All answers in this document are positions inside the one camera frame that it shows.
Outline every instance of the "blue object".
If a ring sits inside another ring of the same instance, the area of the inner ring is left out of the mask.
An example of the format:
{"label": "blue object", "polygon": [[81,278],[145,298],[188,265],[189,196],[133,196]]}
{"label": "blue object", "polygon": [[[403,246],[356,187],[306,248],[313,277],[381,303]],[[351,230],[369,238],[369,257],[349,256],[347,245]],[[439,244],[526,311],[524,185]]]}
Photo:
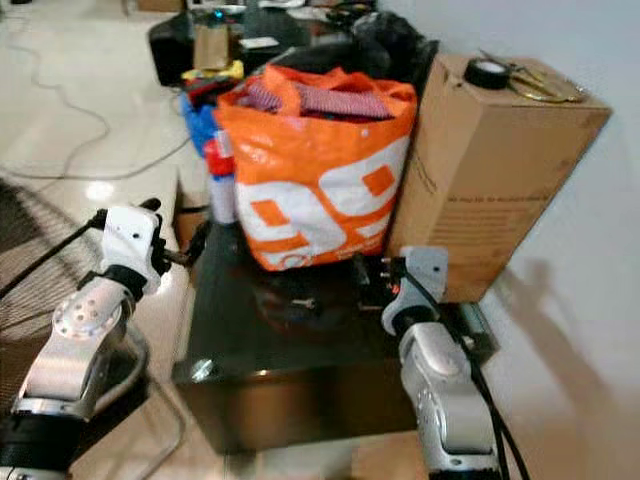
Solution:
{"label": "blue object", "polygon": [[215,109],[211,105],[203,105],[199,110],[194,109],[184,93],[180,95],[180,105],[193,146],[198,154],[204,158],[204,144],[211,140],[218,131],[218,124],[213,119]]}

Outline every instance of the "black tape roll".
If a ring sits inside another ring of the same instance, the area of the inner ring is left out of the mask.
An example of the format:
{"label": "black tape roll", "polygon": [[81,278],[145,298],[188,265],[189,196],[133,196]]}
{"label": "black tape roll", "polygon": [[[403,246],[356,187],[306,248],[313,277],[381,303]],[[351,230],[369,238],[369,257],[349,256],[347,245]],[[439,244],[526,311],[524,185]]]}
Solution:
{"label": "black tape roll", "polygon": [[464,71],[464,79],[489,90],[502,90],[509,83],[509,69],[486,58],[472,58]]}

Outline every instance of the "white label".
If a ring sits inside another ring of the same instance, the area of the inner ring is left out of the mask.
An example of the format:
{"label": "white label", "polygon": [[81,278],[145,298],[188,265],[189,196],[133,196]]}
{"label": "white label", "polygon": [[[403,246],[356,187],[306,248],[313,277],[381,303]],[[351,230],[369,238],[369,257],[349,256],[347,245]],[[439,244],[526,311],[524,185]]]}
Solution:
{"label": "white label", "polygon": [[233,157],[233,148],[231,148],[231,140],[226,130],[218,130],[216,132],[216,140],[218,142],[218,154],[221,158]]}
{"label": "white label", "polygon": [[240,45],[248,50],[254,48],[266,48],[275,47],[280,43],[273,37],[258,37],[258,38],[243,38],[240,40]]}
{"label": "white label", "polygon": [[[314,193],[304,185],[267,182],[257,185],[236,184],[238,211],[247,233],[258,241],[293,239],[301,233],[320,255],[340,247],[347,239]],[[287,217],[286,225],[269,226],[257,215],[252,202],[272,200]]]}
{"label": "white label", "polygon": [[[401,137],[369,158],[329,170],[320,177],[320,188],[344,215],[359,216],[378,211],[396,194],[408,146],[409,137]],[[391,170],[393,183],[382,194],[374,196],[362,179],[384,166]]]}

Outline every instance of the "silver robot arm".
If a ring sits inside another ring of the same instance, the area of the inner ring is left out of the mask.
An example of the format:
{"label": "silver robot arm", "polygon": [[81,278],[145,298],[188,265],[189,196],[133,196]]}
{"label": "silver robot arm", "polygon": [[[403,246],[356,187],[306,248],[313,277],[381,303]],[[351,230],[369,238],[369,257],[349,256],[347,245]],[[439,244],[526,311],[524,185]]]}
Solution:
{"label": "silver robot arm", "polygon": [[84,427],[105,400],[109,359],[136,302],[156,291],[168,259],[188,263],[188,255],[164,249],[162,218],[153,212],[160,202],[143,206],[108,210],[101,273],[88,275],[55,309],[51,336],[0,430],[0,480],[68,478]]}
{"label": "silver robot arm", "polygon": [[447,252],[405,247],[392,262],[400,291],[382,324],[400,338],[402,384],[416,412],[429,476],[499,480],[491,413],[471,378],[469,360],[432,304],[444,294]]}

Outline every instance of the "white and orange plastic bag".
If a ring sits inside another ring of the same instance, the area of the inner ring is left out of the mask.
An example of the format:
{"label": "white and orange plastic bag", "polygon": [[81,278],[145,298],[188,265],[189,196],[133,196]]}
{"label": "white and orange plastic bag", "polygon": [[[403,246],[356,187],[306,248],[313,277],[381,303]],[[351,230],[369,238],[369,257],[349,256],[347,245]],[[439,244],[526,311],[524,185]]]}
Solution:
{"label": "white and orange plastic bag", "polygon": [[[277,114],[237,105],[255,81],[282,100]],[[300,116],[296,83],[372,92],[391,118]],[[413,87],[341,69],[315,75],[268,66],[244,88],[218,98],[216,119],[231,138],[238,214],[254,257],[285,270],[379,253],[416,114]]]}

